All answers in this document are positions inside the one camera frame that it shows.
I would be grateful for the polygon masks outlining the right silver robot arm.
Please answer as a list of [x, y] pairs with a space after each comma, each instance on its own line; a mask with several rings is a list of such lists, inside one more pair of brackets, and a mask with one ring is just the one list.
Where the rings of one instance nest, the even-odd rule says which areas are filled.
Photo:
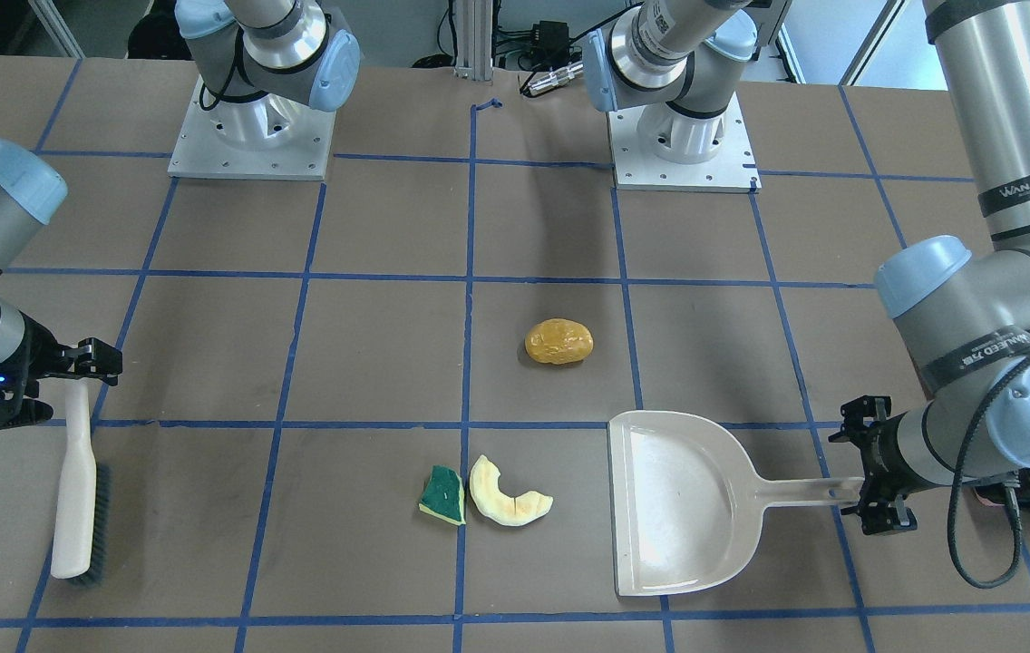
[[[269, 106], [287, 101], [308, 114], [335, 112], [352, 95], [360, 46], [320, 1], [179, 1], [180, 37], [199, 67], [199, 107]], [[0, 138], [0, 277], [67, 197], [46, 161]], [[52, 331], [0, 297], [0, 429], [53, 416], [40, 401], [46, 377], [96, 379], [112, 387], [121, 348], [95, 337], [64, 346]]]

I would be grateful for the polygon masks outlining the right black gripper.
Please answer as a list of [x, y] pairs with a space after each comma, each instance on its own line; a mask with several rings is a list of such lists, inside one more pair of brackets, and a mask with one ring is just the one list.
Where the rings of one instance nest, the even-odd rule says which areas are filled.
[[0, 363], [0, 429], [40, 424], [53, 416], [49, 404], [39, 401], [40, 380], [46, 377], [96, 379], [109, 387], [121, 381], [121, 348], [96, 337], [75, 347], [60, 344], [52, 332], [30, 317], [15, 351]]

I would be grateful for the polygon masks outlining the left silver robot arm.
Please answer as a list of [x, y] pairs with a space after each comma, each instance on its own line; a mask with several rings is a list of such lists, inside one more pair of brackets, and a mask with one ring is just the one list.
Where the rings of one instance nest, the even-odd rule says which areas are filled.
[[993, 251], [938, 236], [877, 269], [881, 305], [932, 400], [895, 417], [888, 398], [842, 408], [834, 441], [854, 443], [864, 468], [847, 513], [867, 534], [916, 528], [913, 492], [1030, 470], [1030, 1], [924, 7]]

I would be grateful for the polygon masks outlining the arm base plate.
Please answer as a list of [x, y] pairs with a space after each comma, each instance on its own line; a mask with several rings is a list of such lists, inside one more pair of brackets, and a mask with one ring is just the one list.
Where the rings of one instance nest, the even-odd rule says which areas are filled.
[[200, 180], [324, 181], [335, 112], [321, 112], [279, 96], [249, 103], [220, 101], [191, 93], [188, 110], [167, 171], [174, 178]]
[[678, 114], [667, 104], [610, 112], [607, 133], [619, 190], [763, 188], [736, 94], [710, 119]]

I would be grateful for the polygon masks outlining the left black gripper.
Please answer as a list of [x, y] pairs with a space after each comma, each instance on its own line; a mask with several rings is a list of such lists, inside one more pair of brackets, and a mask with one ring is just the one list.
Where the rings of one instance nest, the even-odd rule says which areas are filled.
[[842, 425], [829, 435], [831, 443], [851, 443], [859, 451], [864, 480], [858, 500], [843, 507], [843, 516], [855, 516], [860, 532], [892, 536], [918, 527], [906, 505], [918, 478], [903, 460], [898, 446], [899, 417], [891, 417], [888, 396], [861, 396], [840, 406]]

